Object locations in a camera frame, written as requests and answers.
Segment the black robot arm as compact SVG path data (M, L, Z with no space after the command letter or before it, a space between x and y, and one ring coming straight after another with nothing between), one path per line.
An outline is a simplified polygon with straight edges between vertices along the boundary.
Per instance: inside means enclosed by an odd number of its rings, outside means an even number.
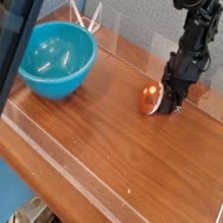
M173 0L173 5L176 9L186 9L187 15L179 48L170 52L162 76L164 95L158 111L165 115L182 109L190 86L209 69L208 44L214 41L223 12L222 0Z

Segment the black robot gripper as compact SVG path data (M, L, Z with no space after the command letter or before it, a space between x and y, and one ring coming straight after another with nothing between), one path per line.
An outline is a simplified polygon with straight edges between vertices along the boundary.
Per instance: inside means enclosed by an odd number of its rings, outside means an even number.
M179 44L179 49L171 53L162 76L164 95L158 108L160 114L169 115L182 110L189 86L197 83L201 73L208 70L210 58L207 47L193 51Z

